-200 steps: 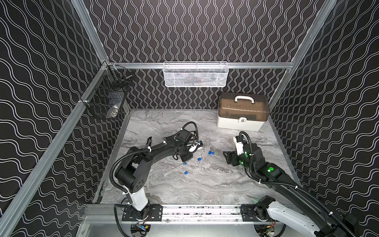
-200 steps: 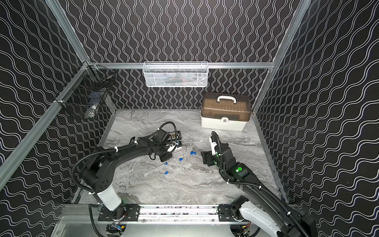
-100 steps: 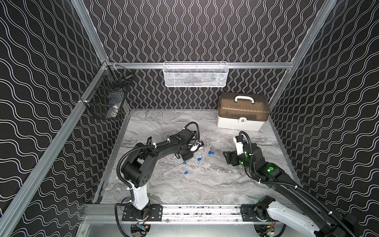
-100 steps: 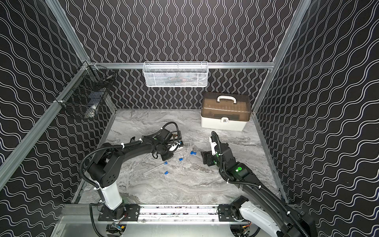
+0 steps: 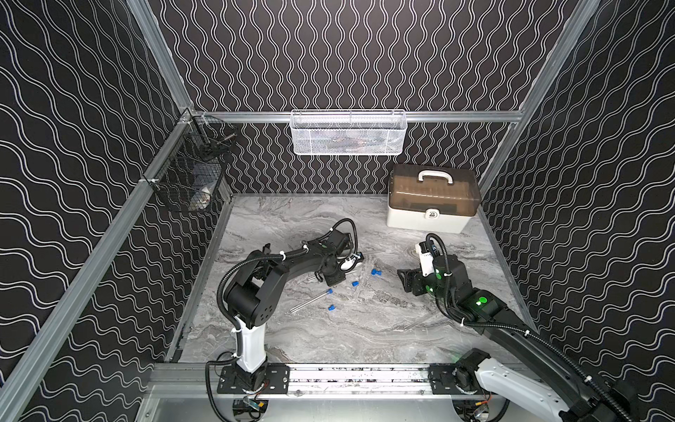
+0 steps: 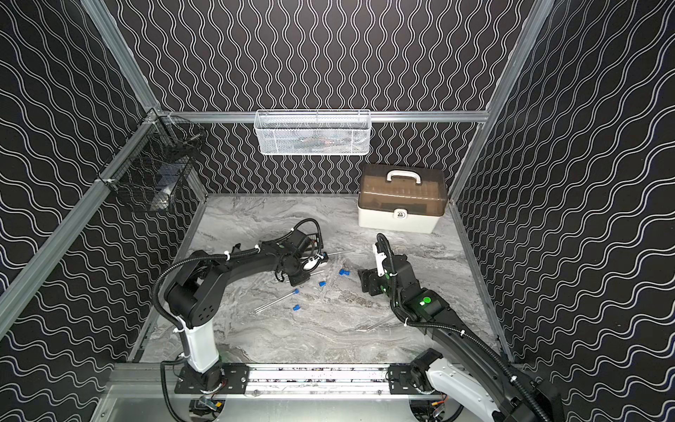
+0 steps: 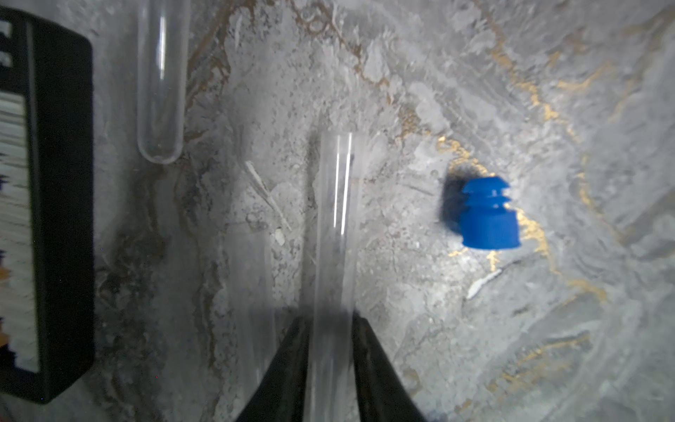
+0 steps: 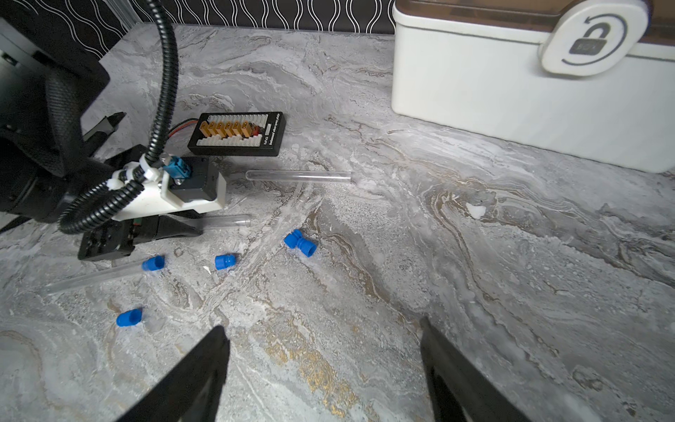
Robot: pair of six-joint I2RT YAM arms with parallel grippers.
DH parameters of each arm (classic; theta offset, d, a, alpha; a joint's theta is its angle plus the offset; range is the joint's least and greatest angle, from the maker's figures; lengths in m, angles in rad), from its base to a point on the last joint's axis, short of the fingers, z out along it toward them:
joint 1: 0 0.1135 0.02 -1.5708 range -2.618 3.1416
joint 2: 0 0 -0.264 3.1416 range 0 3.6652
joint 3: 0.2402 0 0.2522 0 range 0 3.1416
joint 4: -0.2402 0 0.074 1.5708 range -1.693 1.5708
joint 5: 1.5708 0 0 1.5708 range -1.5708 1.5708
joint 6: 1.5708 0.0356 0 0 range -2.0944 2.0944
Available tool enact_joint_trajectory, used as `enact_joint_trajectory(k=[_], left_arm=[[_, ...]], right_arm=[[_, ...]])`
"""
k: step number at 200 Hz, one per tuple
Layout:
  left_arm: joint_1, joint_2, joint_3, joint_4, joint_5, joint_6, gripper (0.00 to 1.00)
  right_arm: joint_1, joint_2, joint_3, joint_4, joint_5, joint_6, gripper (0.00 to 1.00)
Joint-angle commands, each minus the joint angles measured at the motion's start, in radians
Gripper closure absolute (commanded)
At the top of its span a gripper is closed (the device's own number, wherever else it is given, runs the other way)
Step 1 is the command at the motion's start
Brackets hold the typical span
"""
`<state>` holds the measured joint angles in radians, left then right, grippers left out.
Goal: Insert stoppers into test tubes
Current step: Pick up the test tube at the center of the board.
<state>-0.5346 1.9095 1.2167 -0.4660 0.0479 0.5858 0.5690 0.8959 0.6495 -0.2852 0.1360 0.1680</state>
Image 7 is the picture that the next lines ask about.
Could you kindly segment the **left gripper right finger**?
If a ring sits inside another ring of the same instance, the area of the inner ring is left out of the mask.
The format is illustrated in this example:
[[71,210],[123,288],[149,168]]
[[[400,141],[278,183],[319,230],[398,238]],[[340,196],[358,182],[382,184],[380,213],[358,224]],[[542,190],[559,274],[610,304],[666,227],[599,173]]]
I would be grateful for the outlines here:
[[361,421],[426,421],[367,318],[353,314],[353,364]]

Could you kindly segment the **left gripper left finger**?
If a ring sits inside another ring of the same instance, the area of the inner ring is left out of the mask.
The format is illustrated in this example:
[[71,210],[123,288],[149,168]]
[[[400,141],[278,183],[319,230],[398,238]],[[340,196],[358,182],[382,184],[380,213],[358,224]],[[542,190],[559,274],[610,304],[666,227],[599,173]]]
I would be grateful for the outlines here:
[[291,323],[262,382],[236,422],[302,422],[309,369],[311,322]]

